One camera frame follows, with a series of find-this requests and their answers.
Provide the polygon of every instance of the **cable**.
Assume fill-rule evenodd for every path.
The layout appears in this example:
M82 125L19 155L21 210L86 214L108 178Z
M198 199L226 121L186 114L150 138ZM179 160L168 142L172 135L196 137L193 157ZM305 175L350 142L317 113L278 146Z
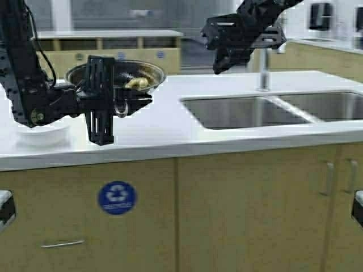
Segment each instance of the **cable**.
M30 10L30 8L28 7L28 5L26 3L24 3L26 9L28 10L29 14L30 14L30 17L31 17L31 20L32 20L32 30L33 30L33 34L34 34L34 40L35 40L35 43L38 47L38 50L40 52L40 54L43 56L43 58L45 59L45 61L47 62L47 65L49 66L50 70L52 71L52 76L53 76L53 83L51 85L51 88L53 88L56 83L57 83L57 75L56 75L56 72L52 66L52 64L50 63L50 61L48 60L48 57L44 54L41 46L40 46L40 43L39 43L39 40L38 40L38 32L37 32L37 29L36 29L36 24L35 24L35 19L34 19L34 16L33 16L33 13L32 11Z
M78 94L78 93L82 92L82 87L83 87L84 83L85 83L85 80L84 79L82 79L80 82L78 82L78 84L74 88L76 90L75 93Z

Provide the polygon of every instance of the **double sink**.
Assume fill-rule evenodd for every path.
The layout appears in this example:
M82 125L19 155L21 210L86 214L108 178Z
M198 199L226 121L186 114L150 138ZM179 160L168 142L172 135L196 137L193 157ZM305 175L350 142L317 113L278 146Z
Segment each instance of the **double sink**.
M189 99L183 104L202 126L214 130L363 119L363 95L350 91Z

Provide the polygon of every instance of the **white countertop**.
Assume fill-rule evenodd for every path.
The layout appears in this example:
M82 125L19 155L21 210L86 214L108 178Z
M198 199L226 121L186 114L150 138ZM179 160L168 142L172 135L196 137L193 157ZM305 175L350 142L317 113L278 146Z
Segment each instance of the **white countertop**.
M363 121L209 130L187 111L181 99L261 96L258 74L169 76L154 92L154 102L127 118L114 120L115 144L97 146L87 139L83 116L70 122L69 140L51 147L17 142L10 101L0 99L0 171L190 155L265 150L363 141ZM317 71L271 73L271 94L348 90L363 84Z
M341 40L334 40L334 41L306 41L302 39L291 39L291 42L299 43L299 44L306 44L306 45L312 45L327 49L333 49L333 50L339 50L354 54L363 54L363 50L361 49L355 49L353 47L352 41L341 41Z
M181 32L168 29L145 29L145 30L102 30L102 31L41 31L39 39L54 38L106 38L106 37L179 37Z

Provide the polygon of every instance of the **drawer handle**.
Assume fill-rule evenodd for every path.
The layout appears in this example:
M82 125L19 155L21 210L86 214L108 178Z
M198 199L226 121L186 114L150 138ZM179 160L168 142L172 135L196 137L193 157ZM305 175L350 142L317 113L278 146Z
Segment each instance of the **drawer handle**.
M327 162L326 164L327 164L327 168L328 168L326 191L321 194L324 196L330 196L331 190L332 190L333 177L334 177L334 163Z
M69 247L71 245L80 245L80 244L83 244L84 242L85 242L84 240L78 240L78 241L73 241L73 242L69 242L69 243L60 243L60 244L54 244L54 245L42 245L40 247L41 248Z
M357 181L357 172L358 172L358 162L356 160L349 159L351 164L351 179L349 181L348 190L345 190L347 194L352 194L354 192L354 187L356 186Z

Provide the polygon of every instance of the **recycling sticker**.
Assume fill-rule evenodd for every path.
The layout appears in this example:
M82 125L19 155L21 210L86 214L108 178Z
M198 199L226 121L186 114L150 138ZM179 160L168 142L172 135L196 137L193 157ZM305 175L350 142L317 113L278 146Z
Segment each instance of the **recycling sticker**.
M114 181L106 184L98 195L100 207L112 215L127 213L135 206L136 199L135 189L123 181Z

